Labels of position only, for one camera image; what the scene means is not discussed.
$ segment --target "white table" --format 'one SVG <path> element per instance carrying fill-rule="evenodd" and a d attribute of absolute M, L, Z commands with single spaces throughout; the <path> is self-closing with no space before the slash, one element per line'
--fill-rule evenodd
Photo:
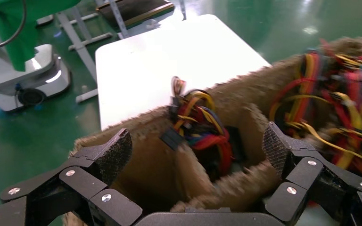
<path fill-rule="evenodd" d="M 213 15 L 202 15 L 96 51 L 101 129 L 170 103 L 171 78 L 205 89 L 270 66 Z"/>

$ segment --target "wire connector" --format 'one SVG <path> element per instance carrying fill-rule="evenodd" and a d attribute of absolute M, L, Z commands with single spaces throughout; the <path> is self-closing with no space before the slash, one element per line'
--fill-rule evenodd
<path fill-rule="evenodd" d="M 173 97 L 173 103 L 168 106 L 169 108 L 169 117 L 173 124 L 178 120 L 178 109 L 180 108 L 180 100 L 177 97 Z"/>
<path fill-rule="evenodd" d="M 173 150 L 177 150 L 178 146 L 184 141 L 184 137 L 173 128 L 166 130 L 160 136 L 160 139 Z"/>
<path fill-rule="evenodd" d="M 21 91 L 22 90 L 20 83 L 16 83 L 15 90 L 16 91 Z"/>

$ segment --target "green cloth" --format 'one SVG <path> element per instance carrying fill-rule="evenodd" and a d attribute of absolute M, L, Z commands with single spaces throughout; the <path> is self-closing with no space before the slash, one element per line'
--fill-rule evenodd
<path fill-rule="evenodd" d="M 36 20 L 75 6 L 80 0 L 26 0 L 27 20 L 23 30 L 6 50 L 13 67 L 25 71 L 25 61 L 34 57 L 37 44 Z M 10 38 L 18 29 L 23 16 L 21 0 L 0 0 L 0 38 Z"/>

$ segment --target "black wire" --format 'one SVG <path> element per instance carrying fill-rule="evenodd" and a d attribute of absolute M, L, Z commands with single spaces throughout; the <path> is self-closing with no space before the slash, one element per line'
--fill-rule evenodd
<path fill-rule="evenodd" d="M 16 90 L 16 92 L 15 92 L 15 103 L 16 103 L 16 108 L 18 108 L 17 96 L 18 96 L 18 90 Z"/>
<path fill-rule="evenodd" d="M 10 37 L 6 41 L 0 43 L 0 47 L 6 46 L 9 43 L 11 43 L 19 35 L 19 33 L 22 31 L 22 29 L 24 28 L 25 21 L 26 21 L 26 18 L 27 18 L 27 7 L 26 7 L 26 4 L 25 4 L 25 0 L 21 0 L 21 1 L 22 1 L 22 4 L 23 4 L 23 18 L 21 19 L 20 26 L 17 29 L 17 31 L 12 35 L 12 37 Z"/>

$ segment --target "white machine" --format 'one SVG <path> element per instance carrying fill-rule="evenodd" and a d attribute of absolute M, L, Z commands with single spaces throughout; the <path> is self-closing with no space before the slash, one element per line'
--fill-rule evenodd
<path fill-rule="evenodd" d="M 39 105 L 70 85 L 70 73 L 54 54 L 51 45 L 35 48 L 35 56 L 25 62 L 25 72 L 13 69 L 4 48 L 0 48 L 0 109 L 12 111 Z"/>

